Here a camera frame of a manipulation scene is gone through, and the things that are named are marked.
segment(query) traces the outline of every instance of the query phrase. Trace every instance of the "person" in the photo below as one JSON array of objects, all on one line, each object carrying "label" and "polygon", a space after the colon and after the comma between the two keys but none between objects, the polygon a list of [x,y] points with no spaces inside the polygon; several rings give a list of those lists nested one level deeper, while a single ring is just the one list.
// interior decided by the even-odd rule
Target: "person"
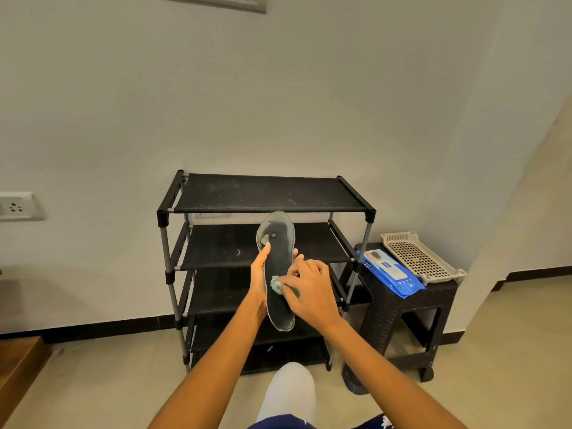
[{"label": "person", "polygon": [[[149,429],[216,429],[266,316],[263,265],[270,244],[251,265],[251,283],[232,320],[168,398]],[[366,343],[339,314],[324,263],[296,256],[280,289],[292,311],[342,355],[384,411],[360,428],[466,429],[415,382]],[[296,288],[296,297],[291,288]],[[276,372],[253,429],[313,427],[316,397],[310,372],[288,363]]]}]

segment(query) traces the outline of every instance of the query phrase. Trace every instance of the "shoe sole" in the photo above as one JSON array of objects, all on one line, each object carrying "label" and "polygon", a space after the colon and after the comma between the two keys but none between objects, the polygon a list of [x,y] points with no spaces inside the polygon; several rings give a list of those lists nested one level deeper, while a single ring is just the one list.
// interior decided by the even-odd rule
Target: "shoe sole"
[{"label": "shoe sole", "polygon": [[271,213],[256,231],[256,245],[260,252],[266,241],[270,241],[270,253],[264,263],[264,281],[266,283],[266,310],[270,322],[278,331],[290,331],[294,328],[296,316],[282,295],[271,287],[272,276],[284,276],[292,265],[296,233],[294,224],[285,212]]}]

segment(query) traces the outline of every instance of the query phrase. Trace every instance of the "white pants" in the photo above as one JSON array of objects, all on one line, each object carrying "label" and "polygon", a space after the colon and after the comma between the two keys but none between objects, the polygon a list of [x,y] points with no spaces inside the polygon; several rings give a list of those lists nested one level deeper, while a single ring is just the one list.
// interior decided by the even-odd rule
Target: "white pants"
[{"label": "white pants", "polygon": [[256,421],[292,414],[315,425],[316,391],[312,374],[299,363],[288,363],[272,378]]}]

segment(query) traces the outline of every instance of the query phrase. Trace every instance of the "person's left hand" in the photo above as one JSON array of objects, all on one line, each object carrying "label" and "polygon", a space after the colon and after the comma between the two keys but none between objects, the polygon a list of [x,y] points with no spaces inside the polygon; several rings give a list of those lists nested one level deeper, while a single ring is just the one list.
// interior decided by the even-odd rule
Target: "person's left hand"
[{"label": "person's left hand", "polygon": [[[258,253],[256,259],[251,264],[251,285],[248,293],[261,299],[264,303],[263,306],[266,309],[266,281],[264,280],[264,262],[270,253],[270,243],[266,243],[264,248]],[[293,251],[294,259],[298,256],[298,249],[295,248]]]}]

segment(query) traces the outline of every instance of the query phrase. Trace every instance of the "person's right arm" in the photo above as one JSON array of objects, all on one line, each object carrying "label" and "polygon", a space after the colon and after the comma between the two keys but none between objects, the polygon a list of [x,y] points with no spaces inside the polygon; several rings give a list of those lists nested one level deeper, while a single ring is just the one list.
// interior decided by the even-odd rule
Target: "person's right arm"
[{"label": "person's right arm", "polygon": [[[292,311],[338,350],[395,428],[466,429],[340,317],[327,265],[297,259],[288,275],[278,281],[283,284],[280,289]],[[290,287],[298,289],[299,298]]]}]

